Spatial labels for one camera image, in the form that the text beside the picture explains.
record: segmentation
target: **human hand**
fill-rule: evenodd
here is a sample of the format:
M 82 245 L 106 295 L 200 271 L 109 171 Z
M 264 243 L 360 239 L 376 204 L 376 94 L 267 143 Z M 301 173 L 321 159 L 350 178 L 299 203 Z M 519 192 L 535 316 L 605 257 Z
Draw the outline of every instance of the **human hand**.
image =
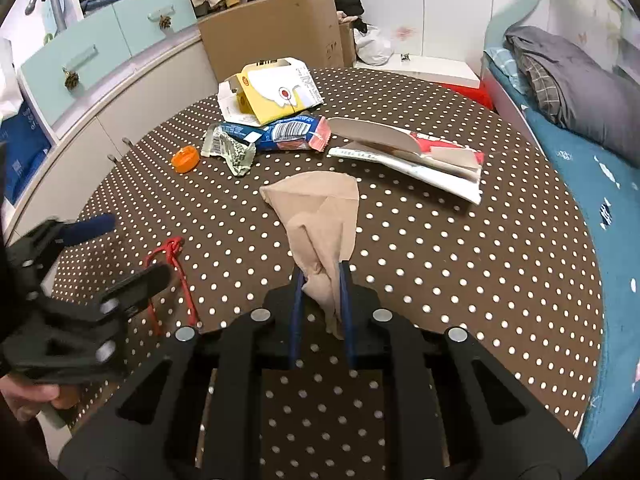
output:
M 21 422 L 36 416 L 46 402 L 51 402 L 54 408 L 66 410 L 79 400 L 76 386 L 31 384 L 28 380 L 12 374 L 0 378 L 0 393 Z

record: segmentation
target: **drawer handle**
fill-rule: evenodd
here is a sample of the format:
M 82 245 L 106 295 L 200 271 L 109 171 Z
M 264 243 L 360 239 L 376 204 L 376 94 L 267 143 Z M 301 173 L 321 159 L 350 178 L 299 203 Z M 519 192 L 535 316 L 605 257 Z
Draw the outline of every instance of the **drawer handle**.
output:
M 175 7 L 170 5 L 163 7 L 162 9 L 155 10 L 150 13 L 146 18 L 150 22 L 158 22 L 158 25 L 162 29 L 171 27 L 171 15 L 175 14 Z
M 96 54 L 98 54 L 98 49 L 93 44 L 63 65 L 62 72 L 65 75 L 65 87 L 67 90 L 71 91 L 78 86 L 80 83 L 78 69 Z

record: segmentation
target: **polka dot tablecloth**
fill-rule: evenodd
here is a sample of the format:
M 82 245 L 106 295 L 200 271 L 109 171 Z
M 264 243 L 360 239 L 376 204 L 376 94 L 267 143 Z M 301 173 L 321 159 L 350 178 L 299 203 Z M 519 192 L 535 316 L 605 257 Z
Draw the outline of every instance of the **polka dot tablecloth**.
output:
M 369 70 L 313 76 L 325 102 L 318 114 L 397 124 L 485 152 L 482 203 L 326 153 L 260 153 L 243 178 L 218 158 L 177 174 L 173 153 L 199 147 L 209 124 L 222 120 L 210 97 L 158 126 L 116 164 L 81 218 L 114 212 L 117 228 L 65 251 L 54 295 L 87 301 L 180 235 L 202 329 L 225 327 L 286 284 L 293 266 L 284 228 L 258 188 L 302 171 L 341 171 L 357 178 L 360 192 L 355 282 L 422 328 L 467 328 L 575 430 L 597 373 L 603 312 L 591 239 L 556 171 L 500 117 L 439 85 Z M 335 132 L 330 146 L 345 142 Z M 154 305 L 166 333 L 153 335 L 146 312 L 130 322 L 130 370 L 187 321 L 179 282 Z M 382 374 L 348 370 L 322 315 L 307 315 L 298 369 L 264 375 L 263 478 L 386 478 Z M 88 386 L 73 423 L 116 387 Z

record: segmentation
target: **yellow cardboard box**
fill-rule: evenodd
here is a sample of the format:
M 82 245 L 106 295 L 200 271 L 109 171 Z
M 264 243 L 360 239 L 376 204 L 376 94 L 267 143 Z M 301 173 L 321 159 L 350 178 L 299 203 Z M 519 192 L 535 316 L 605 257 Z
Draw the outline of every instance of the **yellow cardboard box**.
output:
M 263 126 L 322 104 L 306 65 L 293 57 L 247 65 L 218 86 L 225 121 Z

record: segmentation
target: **orange bottle cap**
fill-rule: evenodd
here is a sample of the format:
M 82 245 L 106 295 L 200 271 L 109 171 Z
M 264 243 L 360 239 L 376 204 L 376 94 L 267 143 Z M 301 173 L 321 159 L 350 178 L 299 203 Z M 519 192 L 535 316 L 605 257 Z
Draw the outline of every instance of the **orange bottle cap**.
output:
M 194 146 L 185 146 L 176 153 L 171 164 L 178 173 L 187 173 L 198 165 L 200 155 Z

